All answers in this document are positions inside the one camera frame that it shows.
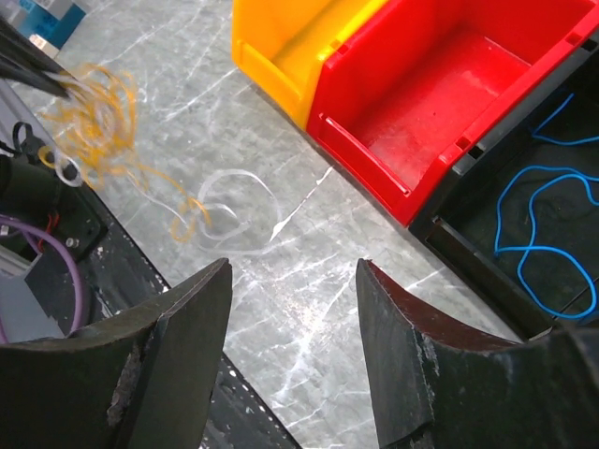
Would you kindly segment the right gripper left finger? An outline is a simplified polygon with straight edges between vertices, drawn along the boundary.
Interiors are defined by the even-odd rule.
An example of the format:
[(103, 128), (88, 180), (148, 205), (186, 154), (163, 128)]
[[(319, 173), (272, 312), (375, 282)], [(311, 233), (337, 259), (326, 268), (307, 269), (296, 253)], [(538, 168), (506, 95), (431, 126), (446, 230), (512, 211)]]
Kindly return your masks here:
[(218, 259), (66, 339), (1, 349), (5, 448), (197, 448), (232, 303)]

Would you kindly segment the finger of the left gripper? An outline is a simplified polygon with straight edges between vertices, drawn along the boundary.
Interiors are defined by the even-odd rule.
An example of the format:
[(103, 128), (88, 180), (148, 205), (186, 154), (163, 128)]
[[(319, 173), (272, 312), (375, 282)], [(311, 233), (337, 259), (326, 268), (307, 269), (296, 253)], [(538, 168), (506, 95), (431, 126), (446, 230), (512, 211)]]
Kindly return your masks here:
[(14, 80), (55, 97), (68, 98), (55, 78), (64, 69), (1, 18), (1, 79)]

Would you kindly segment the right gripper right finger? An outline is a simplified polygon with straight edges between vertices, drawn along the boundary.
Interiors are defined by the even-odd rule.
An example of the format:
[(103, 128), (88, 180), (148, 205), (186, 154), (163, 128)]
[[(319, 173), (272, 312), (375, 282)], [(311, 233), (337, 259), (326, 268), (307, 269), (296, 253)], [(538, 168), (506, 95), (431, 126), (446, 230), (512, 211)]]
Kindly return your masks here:
[(382, 448), (594, 448), (598, 332), (505, 340), (408, 293), (369, 260), (358, 318)]

